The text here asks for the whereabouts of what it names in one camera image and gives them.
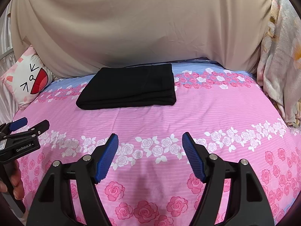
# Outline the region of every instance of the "pink bed sheet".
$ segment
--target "pink bed sheet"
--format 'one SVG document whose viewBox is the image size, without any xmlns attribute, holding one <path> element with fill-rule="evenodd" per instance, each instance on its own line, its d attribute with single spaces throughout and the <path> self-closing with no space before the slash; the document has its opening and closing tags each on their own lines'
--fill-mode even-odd
<svg viewBox="0 0 301 226">
<path fill-rule="evenodd" d="M 23 130 L 44 119 L 50 122 L 40 136 L 41 149 L 19 160 L 26 207 L 54 160 L 76 161 L 116 133 L 117 154 L 97 185 L 112 225 L 189 225 L 205 187 L 182 148 L 182 134 L 189 132 L 196 143 L 224 160 L 247 159 L 266 192 L 275 223 L 280 221 L 301 189 L 300 132 L 286 127 L 251 78 L 210 68 L 189 70 L 175 74 L 174 106 L 84 111 L 75 105 L 86 85 L 83 79 L 75 86 L 46 90 L 19 111 L 15 119 L 25 116 L 29 121 Z M 228 83 L 237 78 L 237 84 Z M 224 219 L 229 186 L 226 179 L 216 223 Z M 77 220 L 85 223 L 75 181 L 71 190 Z"/>
</svg>

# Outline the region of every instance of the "sticker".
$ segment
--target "sticker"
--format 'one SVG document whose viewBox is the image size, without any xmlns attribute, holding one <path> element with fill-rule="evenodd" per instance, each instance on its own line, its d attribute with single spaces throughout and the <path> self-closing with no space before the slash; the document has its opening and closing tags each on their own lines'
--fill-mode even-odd
<svg viewBox="0 0 301 226">
<path fill-rule="evenodd" d="M 5 148 L 6 141 L 7 139 L 4 139 L 0 142 L 0 150 L 3 150 Z"/>
</svg>

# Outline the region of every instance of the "red mouth on pillow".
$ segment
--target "red mouth on pillow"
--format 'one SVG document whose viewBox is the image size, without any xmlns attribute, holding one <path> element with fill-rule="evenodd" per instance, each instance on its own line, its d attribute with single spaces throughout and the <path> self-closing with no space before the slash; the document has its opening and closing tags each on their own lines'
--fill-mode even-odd
<svg viewBox="0 0 301 226">
<path fill-rule="evenodd" d="M 33 84 L 33 87 L 31 88 L 30 94 L 37 94 L 40 91 L 42 91 L 44 87 L 46 87 L 47 82 L 48 82 L 48 75 L 46 71 L 41 68 Z"/>
</svg>

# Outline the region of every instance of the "white curtain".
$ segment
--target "white curtain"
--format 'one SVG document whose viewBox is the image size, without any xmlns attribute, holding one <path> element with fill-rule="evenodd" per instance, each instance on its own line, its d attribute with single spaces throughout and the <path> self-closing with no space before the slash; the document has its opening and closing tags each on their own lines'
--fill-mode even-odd
<svg viewBox="0 0 301 226">
<path fill-rule="evenodd" d="M 10 29 L 10 4 L 0 17 L 0 55 L 12 48 Z M 16 62 L 14 53 L 0 59 L 0 76 Z M 18 104 L 6 86 L 0 81 L 0 124 L 10 122 L 18 111 Z"/>
</svg>

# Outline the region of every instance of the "silver screw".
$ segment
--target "silver screw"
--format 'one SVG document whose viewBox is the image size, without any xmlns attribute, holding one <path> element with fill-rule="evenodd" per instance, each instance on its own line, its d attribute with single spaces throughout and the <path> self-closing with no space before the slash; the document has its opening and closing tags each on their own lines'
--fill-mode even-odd
<svg viewBox="0 0 301 226">
<path fill-rule="evenodd" d="M 52 165 L 53 165 L 54 167 L 57 167 L 57 166 L 60 165 L 60 161 L 54 161 L 54 162 L 52 163 Z"/>
<path fill-rule="evenodd" d="M 211 154 L 211 155 L 209 155 L 209 158 L 211 159 L 211 160 L 217 160 L 217 155 L 216 154 Z"/>
<path fill-rule="evenodd" d="M 246 159 L 242 159 L 240 162 L 241 162 L 243 165 L 248 165 L 248 164 L 249 164 L 249 162 L 248 162 Z"/>
<path fill-rule="evenodd" d="M 82 159 L 84 161 L 90 161 L 91 160 L 91 156 L 90 155 L 84 155 L 84 157 Z"/>
</svg>

